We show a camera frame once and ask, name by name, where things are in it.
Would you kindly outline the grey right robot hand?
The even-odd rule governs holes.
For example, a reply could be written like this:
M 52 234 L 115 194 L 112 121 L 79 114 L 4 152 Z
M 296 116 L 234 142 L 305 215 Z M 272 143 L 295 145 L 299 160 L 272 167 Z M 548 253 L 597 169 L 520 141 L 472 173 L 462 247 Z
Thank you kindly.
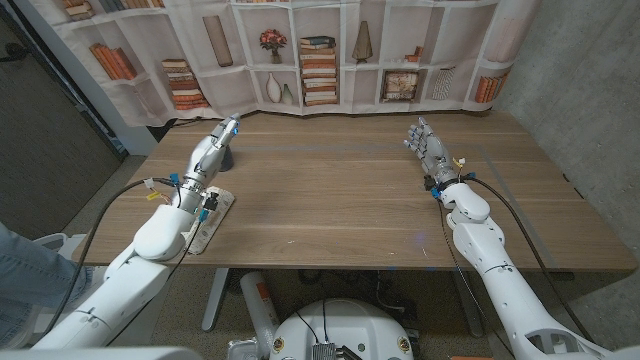
M 444 191 L 449 185 L 459 182 L 459 167 L 425 118 L 420 116 L 418 121 L 418 125 L 410 126 L 409 139 L 403 143 L 421 161 L 428 190 Z

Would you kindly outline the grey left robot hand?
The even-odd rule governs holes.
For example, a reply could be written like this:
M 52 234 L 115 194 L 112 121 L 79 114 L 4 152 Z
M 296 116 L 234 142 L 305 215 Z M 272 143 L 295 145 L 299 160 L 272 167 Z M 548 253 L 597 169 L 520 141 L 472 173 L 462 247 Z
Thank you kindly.
M 199 195 L 220 171 L 227 147 L 238 133 L 240 118 L 238 113 L 227 117 L 196 145 L 177 190 L 180 199 Z

